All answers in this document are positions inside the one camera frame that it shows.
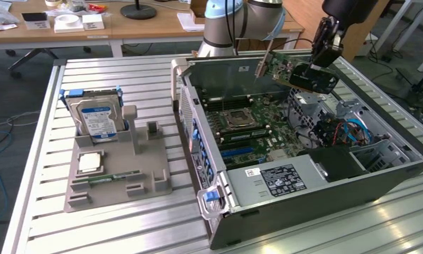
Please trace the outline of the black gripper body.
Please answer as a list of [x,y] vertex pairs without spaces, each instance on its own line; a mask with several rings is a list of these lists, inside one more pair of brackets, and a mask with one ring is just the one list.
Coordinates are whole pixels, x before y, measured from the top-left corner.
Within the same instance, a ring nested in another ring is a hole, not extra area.
[[338,21],[338,29],[347,30],[352,24],[364,22],[370,15],[368,0],[324,0],[323,12]]

